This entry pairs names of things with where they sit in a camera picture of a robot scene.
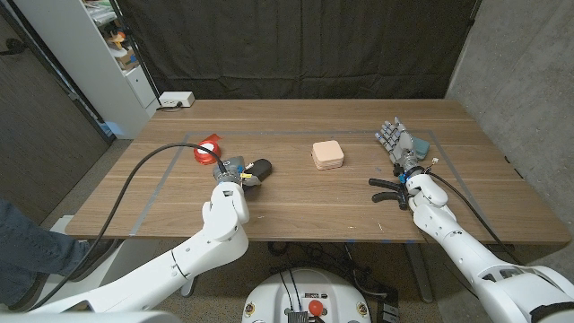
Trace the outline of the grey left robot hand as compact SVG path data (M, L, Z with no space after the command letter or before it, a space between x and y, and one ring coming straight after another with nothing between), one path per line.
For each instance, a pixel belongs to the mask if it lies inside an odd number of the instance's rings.
M242 187L254 187L264 180L265 166L260 160L245 164L242 156L236 156L222 163L224 170L218 166L213 168L213 177L218 183L233 182Z

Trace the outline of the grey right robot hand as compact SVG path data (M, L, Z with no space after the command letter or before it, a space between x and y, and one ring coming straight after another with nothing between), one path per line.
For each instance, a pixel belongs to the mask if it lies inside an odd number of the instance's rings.
M423 173L424 168L418 162L413 137L398 117L393 121L385 121L375 137L387 150L396 177Z

